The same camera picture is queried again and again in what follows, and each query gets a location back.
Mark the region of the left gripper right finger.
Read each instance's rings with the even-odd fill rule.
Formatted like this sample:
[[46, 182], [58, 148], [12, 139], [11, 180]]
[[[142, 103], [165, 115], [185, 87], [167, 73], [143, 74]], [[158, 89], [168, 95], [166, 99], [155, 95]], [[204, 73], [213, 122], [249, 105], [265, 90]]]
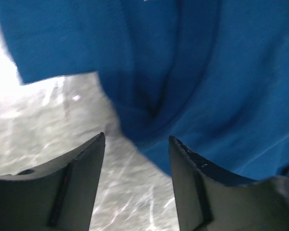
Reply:
[[182, 231], [289, 231], [289, 177], [256, 181], [232, 173], [169, 139]]

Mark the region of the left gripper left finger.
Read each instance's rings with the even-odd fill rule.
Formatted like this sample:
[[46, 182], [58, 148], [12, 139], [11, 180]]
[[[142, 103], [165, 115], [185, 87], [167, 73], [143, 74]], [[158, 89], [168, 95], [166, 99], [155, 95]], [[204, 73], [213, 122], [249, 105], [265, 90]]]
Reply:
[[44, 164], [0, 176], [0, 231], [87, 231], [104, 153], [100, 133]]

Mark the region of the blue t shirt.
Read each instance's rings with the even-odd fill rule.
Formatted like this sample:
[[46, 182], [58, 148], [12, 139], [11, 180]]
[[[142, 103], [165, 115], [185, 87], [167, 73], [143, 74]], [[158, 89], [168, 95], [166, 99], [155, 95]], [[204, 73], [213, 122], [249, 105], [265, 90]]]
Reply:
[[289, 177], [289, 0], [0, 0], [24, 83], [98, 72], [165, 173], [176, 136], [254, 180]]

